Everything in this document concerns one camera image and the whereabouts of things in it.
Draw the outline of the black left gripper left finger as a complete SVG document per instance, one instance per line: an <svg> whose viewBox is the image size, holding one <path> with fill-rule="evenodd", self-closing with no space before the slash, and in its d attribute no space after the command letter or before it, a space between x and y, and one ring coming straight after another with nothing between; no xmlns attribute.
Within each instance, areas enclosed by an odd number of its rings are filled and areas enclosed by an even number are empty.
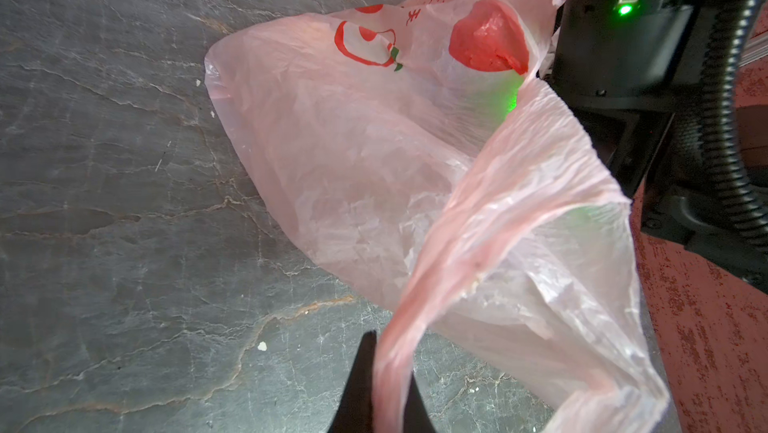
<svg viewBox="0 0 768 433"><path fill-rule="evenodd" d="M328 433L373 431L372 382L376 345L375 331L362 336Z"/></svg>

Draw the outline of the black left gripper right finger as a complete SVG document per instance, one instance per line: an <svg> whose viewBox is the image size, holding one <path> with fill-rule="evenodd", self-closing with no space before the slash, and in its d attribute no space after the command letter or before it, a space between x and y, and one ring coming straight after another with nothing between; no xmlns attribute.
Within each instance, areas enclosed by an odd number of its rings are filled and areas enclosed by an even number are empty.
<svg viewBox="0 0 768 433"><path fill-rule="evenodd" d="M436 433L436 429L430 420L414 375L411 375L403 413L403 432Z"/></svg>

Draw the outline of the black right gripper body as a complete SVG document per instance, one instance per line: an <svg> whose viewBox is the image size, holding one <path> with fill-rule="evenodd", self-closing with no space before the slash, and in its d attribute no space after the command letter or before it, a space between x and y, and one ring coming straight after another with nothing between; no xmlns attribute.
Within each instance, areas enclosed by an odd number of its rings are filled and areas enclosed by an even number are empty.
<svg viewBox="0 0 768 433"><path fill-rule="evenodd" d="M693 119L637 110L582 109L575 115L624 194L641 196L643 233L766 291L766 256L733 228L707 183L696 140L682 134L696 124Z"/></svg>

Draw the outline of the pink plastic bag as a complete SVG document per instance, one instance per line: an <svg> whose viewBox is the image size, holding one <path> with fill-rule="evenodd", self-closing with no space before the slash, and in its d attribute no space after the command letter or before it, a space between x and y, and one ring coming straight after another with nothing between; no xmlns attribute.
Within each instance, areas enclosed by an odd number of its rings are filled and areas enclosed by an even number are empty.
<svg viewBox="0 0 768 433"><path fill-rule="evenodd" d="M286 236L393 314L376 431L403 431L434 329L551 405L550 432L649 432L669 393L640 322L631 202L537 75L564 0L500 0L525 33L524 76L449 54L478 1L257 24L210 48L206 88Z"/></svg>

